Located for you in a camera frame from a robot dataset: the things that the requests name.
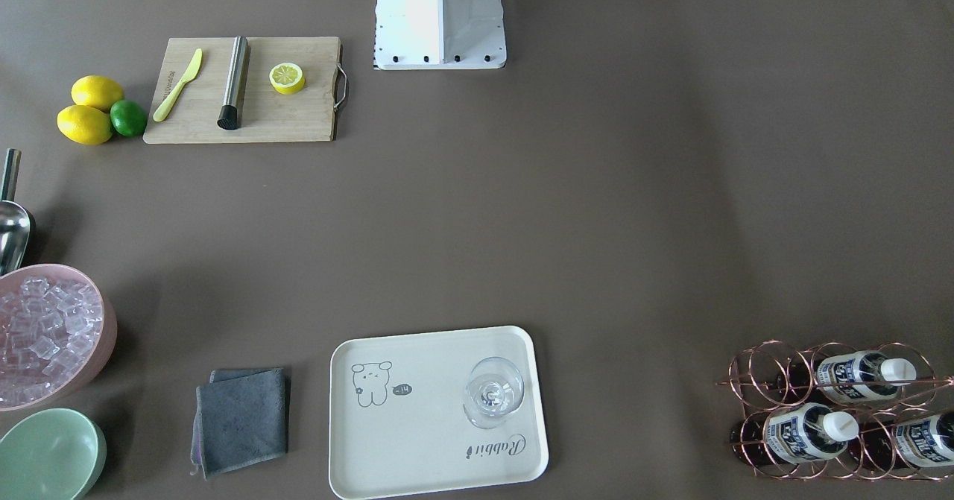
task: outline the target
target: white bottle cap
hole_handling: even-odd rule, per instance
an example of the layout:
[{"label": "white bottle cap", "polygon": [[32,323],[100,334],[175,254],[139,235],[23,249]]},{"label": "white bottle cap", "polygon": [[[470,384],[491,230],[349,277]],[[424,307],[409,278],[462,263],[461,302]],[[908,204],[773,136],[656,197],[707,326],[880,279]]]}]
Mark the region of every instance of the white bottle cap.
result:
[{"label": "white bottle cap", "polygon": [[890,381],[895,387],[907,385],[907,382],[896,381],[914,381],[917,378],[917,371],[914,365],[904,358],[889,358],[882,363],[882,377],[885,381]]},{"label": "white bottle cap", "polygon": [[858,421],[847,412],[829,412],[821,419],[825,435],[835,442],[847,442],[858,436]]}]

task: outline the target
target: black muddler tip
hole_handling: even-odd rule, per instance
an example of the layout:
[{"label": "black muddler tip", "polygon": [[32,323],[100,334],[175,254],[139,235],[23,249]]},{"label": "black muddler tip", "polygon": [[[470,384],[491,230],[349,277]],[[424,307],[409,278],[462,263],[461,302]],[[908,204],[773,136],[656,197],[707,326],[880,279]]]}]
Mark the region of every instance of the black muddler tip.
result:
[{"label": "black muddler tip", "polygon": [[237,130],[239,128],[238,116],[238,107],[234,105],[224,105],[218,114],[218,126],[224,130]]}]

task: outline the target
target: yellow lemon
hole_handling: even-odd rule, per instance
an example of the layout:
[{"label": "yellow lemon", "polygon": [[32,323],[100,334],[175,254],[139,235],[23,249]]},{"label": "yellow lemon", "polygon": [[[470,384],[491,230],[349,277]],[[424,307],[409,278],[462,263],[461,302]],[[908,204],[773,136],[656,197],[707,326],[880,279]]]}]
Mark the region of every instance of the yellow lemon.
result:
[{"label": "yellow lemon", "polygon": [[113,136],[109,114],[88,105],[71,105],[57,114],[57,127],[69,140],[102,144]]},{"label": "yellow lemon", "polygon": [[301,66],[290,62],[283,62],[269,72],[268,80],[272,86],[283,95],[293,95],[304,88],[304,72]]},{"label": "yellow lemon", "polygon": [[123,99],[122,86],[102,75],[87,75],[72,84],[72,102],[108,113],[113,103]]}]

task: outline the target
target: metal handle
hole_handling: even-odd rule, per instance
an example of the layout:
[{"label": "metal handle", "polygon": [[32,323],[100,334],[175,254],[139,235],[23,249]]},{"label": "metal handle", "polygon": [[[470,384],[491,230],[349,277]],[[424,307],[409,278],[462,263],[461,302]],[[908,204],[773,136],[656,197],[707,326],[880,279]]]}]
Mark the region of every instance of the metal handle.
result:
[{"label": "metal handle", "polygon": [[338,72],[340,72],[341,76],[344,77],[344,90],[341,90],[341,99],[337,100],[335,102],[335,106],[333,107],[335,113],[338,112],[338,107],[340,107],[341,104],[344,103],[344,100],[348,97],[348,74],[344,73],[344,68],[341,68],[341,63],[338,63]]},{"label": "metal handle", "polygon": [[232,60],[229,62],[229,78],[225,82],[225,97],[222,105],[238,105],[239,89],[245,80],[245,68],[248,65],[248,39],[236,36],[232,44]]},{"label": "metal handle", "polygon": [[0,200],[13,201],[16,194],[16,175],[20,172],[20,150],[7,149],[3,164],[3,180],[0,183]]}]

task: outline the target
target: towel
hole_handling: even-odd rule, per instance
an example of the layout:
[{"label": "towel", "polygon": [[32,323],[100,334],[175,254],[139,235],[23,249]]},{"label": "towel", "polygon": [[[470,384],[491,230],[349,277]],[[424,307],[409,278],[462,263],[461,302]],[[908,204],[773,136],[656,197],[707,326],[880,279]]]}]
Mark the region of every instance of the towel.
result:
[{"label": "towel", "polygon": [[195,388],[192,462],[205,479],[288,452],[282,368],[218,369]]}]

